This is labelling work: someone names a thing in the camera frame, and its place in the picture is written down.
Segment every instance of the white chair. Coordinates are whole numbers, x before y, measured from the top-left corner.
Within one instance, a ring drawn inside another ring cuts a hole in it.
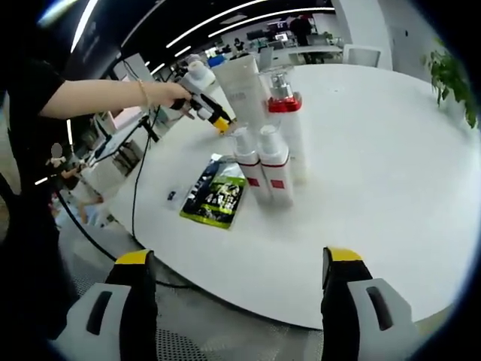
[[[343,64],[363,65],[377,68],[383,51],[377,47],[365,45],[344,45]]]

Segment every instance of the table surface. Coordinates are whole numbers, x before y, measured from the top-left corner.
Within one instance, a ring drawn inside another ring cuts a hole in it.
[[[275,50],[275,53],[286,51],[289,54],[296,53],[342,53],[340,47],[335,45],[309,45],[307,47],[286,47],[284,49]]]
[[[182,119],[147,154],[135,231],[173,270],[265,317],[322,328],[322,249],[360,253],[412,306],[413,320],[455,301],[475,254],[479,133],[437,107],[429,83],[357,65],[295,68],[304,97],[310,177],[288,210],[247,190],[230,230],[167,206],[212,153],[230,153],[207,122]],[[110,210],[132,228],[132,172]]]

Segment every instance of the potted plant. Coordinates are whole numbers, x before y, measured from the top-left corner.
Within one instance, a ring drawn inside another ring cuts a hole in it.
[[[332,36],[330,32],[323,32],[321,35],[323,35],[326,40],[334,39],[334,36]]]
[[[431,84],[437,91],[437,105],[441,100],[448,104],[448,111],[458,105],[471,128],[476,125],[476,100],[470,91],[469,82],[462,64],[450,53],[438,50],[432,51],[429,57],[424,55],[421,59],[431,73]]]

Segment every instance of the wall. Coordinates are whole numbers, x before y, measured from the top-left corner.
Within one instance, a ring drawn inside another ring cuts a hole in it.
[[[230,44],[231,47],[233,47],[234,40],[236,38],[239,38],[240,41],[243,41],[247,45],[249,43],[249,40],[247,40],[248,32],[254,32],[256,30],[261,30],[261,29],[266,30],[268,28],[269,23],[275,23],[276,21],[279,21],[279,20],[280,19],[270,19],[269,21],[263,21],[261,23],[240,27],[233,30],[232,32],[226,32],[225,34],[220,35],[220,37],[222,38],[224,45]]]
[[[379,67],[392,70],[389,32],[378,0],[332,0],[346,44],[380,48]]]
[[[379,0],[392,46],[393,69],[431,82],[420,59],[441,46],[436,32],[409,0]]]
[[[335,14],[313,14],[314,23],[316,24],[317,32],[330,32],[335,38],[342,38],[340,31],[339,20]]]

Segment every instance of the red pump cap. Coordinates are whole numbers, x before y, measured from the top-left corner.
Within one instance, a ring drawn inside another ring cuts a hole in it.
[[[292,113],[298,111],[302,107],[302,99],[297,99],[295,96],[287,99],[268,100],[269,113]]]

